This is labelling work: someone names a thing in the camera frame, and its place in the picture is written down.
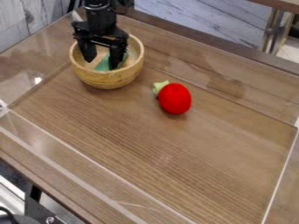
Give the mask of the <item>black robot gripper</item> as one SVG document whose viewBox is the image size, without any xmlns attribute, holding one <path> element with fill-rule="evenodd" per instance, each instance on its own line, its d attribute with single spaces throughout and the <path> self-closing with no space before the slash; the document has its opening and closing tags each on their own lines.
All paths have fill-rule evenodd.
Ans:
<svg viewBox="0 0 299 224">
<path fill-rule="evenodd" d="M 108 66 L 111 70 L 117 69 L 127 52 L 128 33 L 115 24 L 99 31 L 93 31 L 87 22 L 72 22 L 71 26 L 84 60 L 91 62 L 96 58 L 96 46 L 109 47 Z"/>
</svg>

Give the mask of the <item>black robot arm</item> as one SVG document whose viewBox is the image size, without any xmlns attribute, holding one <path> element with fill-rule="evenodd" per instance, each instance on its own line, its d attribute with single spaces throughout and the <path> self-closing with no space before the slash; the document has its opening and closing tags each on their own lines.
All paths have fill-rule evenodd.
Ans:
<svg viewBox="0 0 299 224">
<path fill-rule="evenodd" d="M 107 66 L 117 69 L 124 60 L 128 46 L 128 33 L 117 28 L 117 12 L 112 0 L 84 0 L 87 19 L 73 21 L 73 38 L 87 62 L 97 57 L 97 46 L 108 49 Z"/>
</svg>

